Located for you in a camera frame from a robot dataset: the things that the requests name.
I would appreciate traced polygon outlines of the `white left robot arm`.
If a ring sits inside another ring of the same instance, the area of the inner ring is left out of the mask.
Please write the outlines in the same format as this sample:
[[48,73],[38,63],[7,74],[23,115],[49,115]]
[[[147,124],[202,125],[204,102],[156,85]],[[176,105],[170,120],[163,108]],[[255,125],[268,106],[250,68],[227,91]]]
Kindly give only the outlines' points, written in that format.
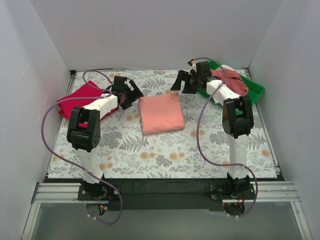
[[92,184],[89,194],[95,200],[103,199],[107,193],[106,187],[99,183],[103,172],[96,155],[101,139],[101,119],[118,107],[126,110],[143,96],[132,79],[122,76],[114,77],[109,90],[87,105],[72,108],[66,135],[67,141],[77,150],[80,164],[85,168],[83,181]]

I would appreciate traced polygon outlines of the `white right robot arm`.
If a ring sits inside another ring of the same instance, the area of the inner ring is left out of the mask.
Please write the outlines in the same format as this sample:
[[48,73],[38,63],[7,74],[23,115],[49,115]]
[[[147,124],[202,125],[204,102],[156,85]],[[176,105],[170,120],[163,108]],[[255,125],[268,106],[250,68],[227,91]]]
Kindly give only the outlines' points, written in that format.
[[[180,70],[171,87],[172,91],[179,91],[184,82],[182,93],[195,94],[198,89],[205,91],[209,97],[204,104],[196,127],[196,142],[200,155],[205,161],[214,166],[228,167],[227,178],[233,182],[226,186],[227,195],[237,199],[245,192],[240,180],[248,180],[254,175],[247,166],[247,144],[251,129],[254,126],[252,102],[249,96],[241,96],[233,92],[227,83],[231,79],[228,69],[216,63],[222,70],[224,79],[213,76],[210,66],[211,59],[207,57],[193,58],[188,62],[189,71]],[[203,154],[200,146],[199,131],[202,115],[210,100],[215,99],[222,106],[222,127],[229,142],[229,163],[214,163]]]

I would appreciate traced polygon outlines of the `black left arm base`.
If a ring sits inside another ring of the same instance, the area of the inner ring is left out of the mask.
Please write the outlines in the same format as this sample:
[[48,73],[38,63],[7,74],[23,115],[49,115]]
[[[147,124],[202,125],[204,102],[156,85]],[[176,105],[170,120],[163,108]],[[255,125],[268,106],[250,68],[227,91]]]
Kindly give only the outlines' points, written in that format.
[[115,189],[104,183],[89,183],[82,180],[80,182],[77,200],[93,201],[93,206],[97,207],[98,215],[103,216],[109,210],[111,203],[120,200],[120,196]]

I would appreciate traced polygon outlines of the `salmon pink t-shirt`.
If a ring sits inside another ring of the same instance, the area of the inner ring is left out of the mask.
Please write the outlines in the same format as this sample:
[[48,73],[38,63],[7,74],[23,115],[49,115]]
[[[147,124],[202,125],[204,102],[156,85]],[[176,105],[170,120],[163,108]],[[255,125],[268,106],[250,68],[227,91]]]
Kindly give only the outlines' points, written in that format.
[[141,97],[138,105],[144,135],[166,133],[185,128],[184,115],[177,91]]

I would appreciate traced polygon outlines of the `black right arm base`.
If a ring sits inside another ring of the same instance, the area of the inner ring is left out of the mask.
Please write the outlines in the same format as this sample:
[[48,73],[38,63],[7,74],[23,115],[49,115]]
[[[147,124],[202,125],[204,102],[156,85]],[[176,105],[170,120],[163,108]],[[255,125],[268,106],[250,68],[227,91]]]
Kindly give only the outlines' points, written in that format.
[[208,195],[212,200],[223,202],[223,211],[228,217],[239,219],[246,216],[254,207],[258,191],[251,183],[249,175],[233,179],[228,173],[224,180],[209,185]]

